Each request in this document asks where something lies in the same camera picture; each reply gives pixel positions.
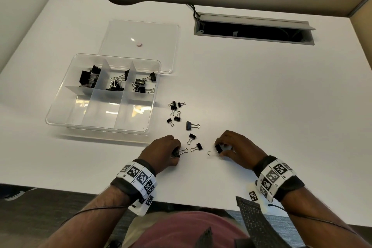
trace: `floor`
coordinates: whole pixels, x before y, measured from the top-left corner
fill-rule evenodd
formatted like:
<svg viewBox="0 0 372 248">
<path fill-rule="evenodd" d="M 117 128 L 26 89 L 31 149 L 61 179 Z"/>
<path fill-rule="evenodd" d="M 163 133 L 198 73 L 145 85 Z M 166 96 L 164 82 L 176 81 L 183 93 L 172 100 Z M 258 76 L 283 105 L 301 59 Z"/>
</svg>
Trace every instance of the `floor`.
<svg viewBox="0 0 372 248">
<path fill-rule="evenodd" d="M 37 247 L 57 230 L 65 219 L 79 211 L 93 198 L 94 195 L 91 194 L 36 189 L 13 201 L 0 200 L 0 247 Z M 228 213 L 243 223 L 240 212 Z M 122 241 L 134 217 L 135 215 L 128 210 L 110 238 Z M 292 247 L 303 246 L 289 218 L 276 216 L 266 218 Z M 365 233 L 372 235 L 370 230 L 366 230 Z"/>
</svg>

